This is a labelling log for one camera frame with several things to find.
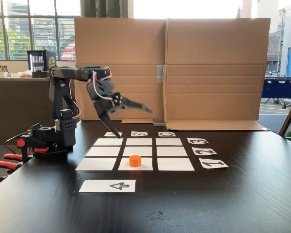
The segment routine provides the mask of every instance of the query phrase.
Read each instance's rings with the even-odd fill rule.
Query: black table
[[[124,138],[131,131],[152,138],[166,131],[151,124],[118,126]],[[290,141],[273,132],[176,132],[195,171],[157,171],[153,163],[154,171],[75,172],[106,131],[100,122],[81,122],[67,162],[33,158],[3,181],[0,233],[291,233]],[[207,139],[229,167],[202,168],[186,137]],[[80,194],[86,179],[136,179],[136,192]],[[179,225],[145,227],[146,215],[156,211]]]

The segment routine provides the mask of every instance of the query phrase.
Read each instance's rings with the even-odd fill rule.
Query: orange cube
[[[141,166],[141,156],[132,155],[129,157],[129,166],[131,167],[139,167]]]

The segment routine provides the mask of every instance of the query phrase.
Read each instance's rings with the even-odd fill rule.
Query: black arrow
[[[211,166],[209,164],[220,164],[220,165],[224,165],[223,163],[221,162],[218,162],[218,163],[206,163],[206,162],[202,162],[203,164],[205,164],[206,166]]]
[[[122,188],[129,188],[129,184],[124,184],[124,182],[111,184],[110,187],[122,190]]]

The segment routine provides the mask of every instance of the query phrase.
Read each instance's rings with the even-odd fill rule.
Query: cardboard backdrop
[[[109,66],[114,91],[154,111],[112,119],[158,118],[175,130],[256,130],[270,19],[75,19],[76,65]],[[161,83],[159,66],[164,67]],[[81,119],[97,119],[76,83]]]

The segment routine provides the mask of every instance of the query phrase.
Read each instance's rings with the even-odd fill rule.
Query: white paper
[[[221,167],[228,167],[223,161],[218,159],[199,159],[203,168],[221,168]]]
[[[88,156],[118,156],[121,147],[92,147],[85,155]]]
[[[116,158],[84,158],[76,171],[111,171]]]
[[[159,132],[159,137],[175,137],[175,133],[173,132]]]
[[[157,158],[159,171],[194,171],[189,158]]]
[[[152,147],[125,147],[123,156],[152,156]]]
[[[152,158],[141,158],[141,166],[132,167],[129,166],[129,158],[122,158],[120,166],[118,168],[119,171],[152,171]]]
[[[106,132],[105,137],[116,137],[116,136],[115,136],[115,134],[112,133],[112,132]]]
[[[194,154],[196,155],[212,155],[217,154],[213,149],[210,148],[195,148],[192,147]]]
[[[136,132],[136,131],[131,131],[131,136],[132,136],[132,137],[147,136],[147,132]]]
[[[94,146],[121,146],[122,143],[122,138],[99,138],[94,143]]]
[[[152,138],[128,138],[126,146],[152,146]]]
[[[180,138],[156,138],[157,146],[182,146]]]
[[[206,144],[208,143],[207,140],[203,139],[203,138],[191,138],[191,137],[187,137],[188,142],[191,144]]]
[[[135,180],[86,180],[79,193],[134,193]]]
[[[188,156],[184,147],[156,147],[158,157],[164,156]]]

